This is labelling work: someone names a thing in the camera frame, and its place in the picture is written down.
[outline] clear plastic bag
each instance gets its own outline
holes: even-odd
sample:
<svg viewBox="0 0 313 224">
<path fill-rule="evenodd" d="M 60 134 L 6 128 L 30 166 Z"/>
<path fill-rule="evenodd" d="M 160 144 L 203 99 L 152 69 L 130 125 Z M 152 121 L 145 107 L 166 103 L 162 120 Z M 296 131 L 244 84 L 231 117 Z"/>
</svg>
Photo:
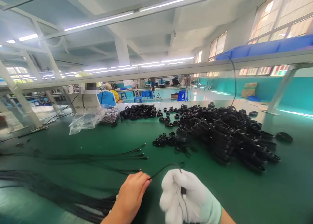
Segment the clear plastic bag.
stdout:
<svg viewBox="0 0 313 224">
<path fill-rule="evenodd" d="M 109 105 L 99 108 L 85 110 L 83 113 L 76 114 L 70 123 L 69 135 L 77 134 L 82 129 L 94 129 L 100 122 L 112 123 L 118 118 L 118 110 Z"/>
</svg>

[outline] workbench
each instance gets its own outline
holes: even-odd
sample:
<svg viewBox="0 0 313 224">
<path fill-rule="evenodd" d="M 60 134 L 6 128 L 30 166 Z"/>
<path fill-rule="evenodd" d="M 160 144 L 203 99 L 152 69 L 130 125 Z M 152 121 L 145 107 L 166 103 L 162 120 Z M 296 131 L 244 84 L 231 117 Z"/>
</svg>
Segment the workbench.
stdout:
<svg viewBox="0 0 313 224">
<path fill-rule="evenodd" d="M 229 100 L 221 100 L 215 104 L 219 107 L 230 103 Z M 181 102 L 164 103 L 158 105 L 157 109 L 163 109 L 165 104 Z M 119 104 L 118 107 L 123 108 L 124 104 Z M 280 116 L 273 116 L 260 112 L 258 117 L 263 117 L 263 130 L 271 134 L 286 132 L 293 136 L 294 142 L 283 144 L 274 139 L 277 143 L 276 153 L 282 161 L 279 164 L 268 164 L 267 172 L 263 175 L 248 170 L 237 159 L 228 167 L 221 166 L 195 141 L 192 141 L 192 145 L 199 152 L 190 152 L 191 158 L 175 154 L 172 147 L 152 146 L 151 142 L 160 134 L 168 134 L 177 129 L 166 128 L 157 117 L 119 121 L 115 128 L 98 125 L 95 129 L 82 130 L 70 136 L 68 125 L 72 117 L 69 115 L 52 123 L 48 130 L 8 140 L 1 143 L 0 148 L 8 152 L 32 152 L 39 149 L 42 153 L 53 155 L 106 154 L 129 151 L 147 143 L 142 152 L 149 156 L 149 160 L 115 161 L 109 165 L 116 168 L 141 168 L 153 175 L 169 163 L 184 161 L 184 169 L 198 176 L 238 224 L 312 223 L 312 119 L 280 113 Z M 174 113 L 171 114 L 171 120 L 174 121 Z M 24 142 L 25 149 L 16 148 L 18 142 Z M 44 174 L 59 185 L 99 198 L 116 194 L 126 179 L 124 175 L 86 164 L 39 163 L 32 157 L 1 157 L 0 166 L 1 169 L 32 170 Z M 153 179 L 133 223 L 165 223 L 159 200 L 162 194 L 161 181 L 166 171 Z M 87 223 L 24 188 L 0 189 L 0 201 L 1 224 Z"/>
</svg>

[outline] fluorescent light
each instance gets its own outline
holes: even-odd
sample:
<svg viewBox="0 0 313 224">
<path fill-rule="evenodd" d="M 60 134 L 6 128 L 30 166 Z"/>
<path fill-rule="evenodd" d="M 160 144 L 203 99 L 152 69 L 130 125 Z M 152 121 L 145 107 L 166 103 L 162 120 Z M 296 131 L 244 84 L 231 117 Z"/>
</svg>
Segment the fluorescent light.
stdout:
<svg viewBox="0 0 313 224">
<path fill-rule="evenodd" d="M 154 63 L 159 63 L 159 61 L 158 61 L 158 62 L 152 62 L 152 63 L 145 63 L 145 64 L 134 64 L 133 66 L 146 65 L 146 64 L 154 64 Z"/>
<path fill-rule="evenodd" d="M 90 70 L 84 70 L 84 71 L 98 71 L 98 70 L 103 70 L 103 69 L 107 69 L 107 68 L 104 67 L 104 68 L 90 69 Z"/>
<path fill-rule="evenodd" d="M 65 73 L 65 75 L 66 74 L 74 74 L 74 73 L 79 73 L 80 71 L 78 71 L 78 72 L 67 72 L 67 73 Z"/>
<path fill-rule="evenodd" d="M 178 63 L 186 63 L 186 62 L 177 62 L 177 63 L 170 63 L 170 64 L 178 64 Z"/>
<path fill-rule="evenodd" d="M 124 65 L 124 66 L 117 66 L 117 67 L 129 67 L 130 65 Z"/>
<path fill-rule="evenodd" d="M 114 70 L 101 71 L 101 72 L 108 72 L 108 71 L 115 71 L 115 69 Z M 95 72 L 95 73 L 101 73 L 101 72 Z"/>
<path fill-rule="evenodd" d="M 141 66 L 141 67 L 156 67 L 156 66 L 163 66 L 165 64 L 155 64 L 155 65 L 146 65 L 146 66 Z"/>
<path fill-rule="evenodd" d="M 64 29 L 64 31 L 66 32 L 66 31 L 77 29 L 77 28 L 87 27 L 87 26 L 91 26 L 91 25 L 94 25 L 94 24 L 97 24 L 97 23 L 106 22 L 106 21 L 113 20 L 113 19 L 118 19 L 118 18 L 121 18 L 121 17 L 124 17 L 124 16 L 131 15 L 133 13 L 134 13 L 133 11 L 125 12 L 125 13 L 120 14 L 120 15 L 114 15 L 112 17 L 104 18 L 103 20 L 99 20 L 99 21 L 95 21 L 95 22 L 79 25 L 79 26 L 72 27 L 72 28 L 67 28 L 67 29 Z"/>
<path fill-rule="evenodd" d="M 167 2 L 167 3 L 159 4 L 159 5 L 156 5 L 156 6 L 153 6 L 153 7 L 149 7 L 149 8 L 146 8 L 146 9 L 141 9 L 140 12 L 144 12 L 144 11 L 147 11 L 147 10 L 160 8 L 160 7 L 163 7 L 163 6 L 168 6 L 168 5 L 171 5 L 171 4 L 174 4 L 174 3 L 178 3 L 178 2 L 182 2 L 182 1 L 186 1 L 186 0 L 175 0 L 175 1 Z"/>
<path fill-rule="evenodd" d="M 65 76 L 62 76 L 62 77 L 66 77 L 66 76 L 76 76 L 76 75 L 65 75 Z"/>
<path fill-rule="evenodd" d="M 36 78 L 36 77 L 25 77 L 23 79 L 32 79 L 32 78 Z"/>
<path fill-rule="evenodd" d="M 162 63 L 166 63 L 166 62 L 175 62 L 175 61 L 187 60 L 187 59 L 193 59 L 193 57 L 190 57 L 190 58 L 181 58 L 181 59 L 172 59 L 172 60 L 164 60 L 164 61 L 162 61 Z"/>
<path fill-rule="evenodd" d="M 122 69 L 115 69 L 115 71 L 128 70 L 128 69 L 133 69 L 133 68 L 135 68 L 135 67 L 122 68 Z"/>
<path fill-rule="evenodd" d="M 20 37 L 19 41 L 26 41 L 26 40 L 34 39 L 34 38 L 37 38 L 37 37 L 38 37 L 38 34 L 35 33 L 35 34 L 28 35 L 28 36 L 25 36 L 25 37 Z"/>
</svg>

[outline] blue chair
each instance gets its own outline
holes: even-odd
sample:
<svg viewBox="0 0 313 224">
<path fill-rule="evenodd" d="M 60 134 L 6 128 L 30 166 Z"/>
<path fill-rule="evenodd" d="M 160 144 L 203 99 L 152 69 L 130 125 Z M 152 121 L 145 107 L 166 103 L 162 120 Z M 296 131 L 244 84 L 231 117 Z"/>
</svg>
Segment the blue chair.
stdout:
<svg viewBox="0 0 313 224">
<path fill-rule="evenodd" d="M 121 99 L 127 99 L 126 92 L 121 92 Z"/>
<path fill-rule="evenodd" d="M 141 96 L 134 97 L 134 103 L 138 103 L 138 102 L 142 103 L 142 97 Z"/>
<path fill-rule="evenodd" d="M 186 91 L 185 91 L 185 90 L 180 90 L 180 91 L 178 92 L 178 99 L 177 99 L 177 102 L 185 101 L 185 97 L 186 97 Z"/>
<path fill-rule="evenodd" d="M 148 91 L 148 98 L 153 99 L 155 97 L 154 91 Z"/>
</svg>

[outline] bare hand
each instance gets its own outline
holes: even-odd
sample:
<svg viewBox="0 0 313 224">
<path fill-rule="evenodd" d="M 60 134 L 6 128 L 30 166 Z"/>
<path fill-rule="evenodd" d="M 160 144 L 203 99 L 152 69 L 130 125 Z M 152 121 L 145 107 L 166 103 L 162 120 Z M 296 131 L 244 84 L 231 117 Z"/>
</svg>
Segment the bare hand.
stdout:
<svg viewBox="0 0 313 224">
<path fill-rule="evenodd" d="M 150 185 L 150 176 L 140 171 L 131 174 L 120 188 L 115 205 L 102 224 L 130 224 L 141 205 L 143 194 Z"/>
</svg>

